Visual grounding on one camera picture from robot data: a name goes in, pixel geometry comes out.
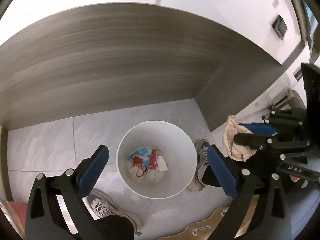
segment sneaker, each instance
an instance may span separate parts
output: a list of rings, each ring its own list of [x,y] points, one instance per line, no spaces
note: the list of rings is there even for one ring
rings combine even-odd
[[[135,214],[117,208],[106,193],[94,188],[85,199],[94,214],[99,218],[110,215],[126,217],[133,224],[135,234],[138,236],[141,235],[139,230],[142,228],[142,220]]]
[[[202,139],[195,143],[198,164],[196,168],[196,173],[188,186],[188,188],[191,191],[203,191],[203,189],[207,186],[207,184],[202,182],[202,177],[209,165],[207,160],[207,150],[209,146],[210,144],[206,139]]]

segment black pants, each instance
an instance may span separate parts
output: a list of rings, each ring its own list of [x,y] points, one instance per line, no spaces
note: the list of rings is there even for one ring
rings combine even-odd
[[[134,240],[134,227],[129,219],[111,215],[95,221],[108,239],[112,240]],[[76,239],[82,240],[79,233],[75,234]]]

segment tile floor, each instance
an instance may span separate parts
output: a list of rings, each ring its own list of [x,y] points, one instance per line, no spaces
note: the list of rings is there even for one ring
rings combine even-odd
[[[171,122],[192,140],[206,137],[214,143],[193,99],[89,114],[12,130],[9,131],[7,153],[14,200],[28,202],[39,172],[46,176],[60,175],[68,168],[75,168],[104,144],[110,151],[109,162],[95,187],[109,194],[121,209],[142,218],[142,235],[136,239],[158,239],[179,233],[187,225],[209,217],[216,208],[229,206],[231,198],[220,187],[207,187],[202,192],[186,189],[164,200],[140,197],[126,187],[116,169],[117,146],[131,127],[149,120]],[[76,233],[63,199],[59,198],[59,201],[71,232]]]

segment person's leg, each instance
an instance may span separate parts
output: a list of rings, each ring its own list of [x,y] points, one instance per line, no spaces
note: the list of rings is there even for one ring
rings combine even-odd
[[[139,232],[142,228],[141,219],[135,214],[117,208],[112,199],[104,192],[93,189],[90,195],[86,197],[86,201],[94,214],[100,218],[99,220],[96,220],[99,225],[103,225],[107,228],[109,222],[114,223],[114,225],[118,225],[118,222],[122,221],[124,229],[122,228],[122,225],[120,225],[120,230],[132,230],[134,234],[141,235]],[[129,229],[127,226],[128,221],[131,223],[132,229]]]
[[[110,215],[95,221],[103,233],[110,239],[134,240],[134,227],[126,217]],[[80,234],[75,234],[75,238],[82,240]]]

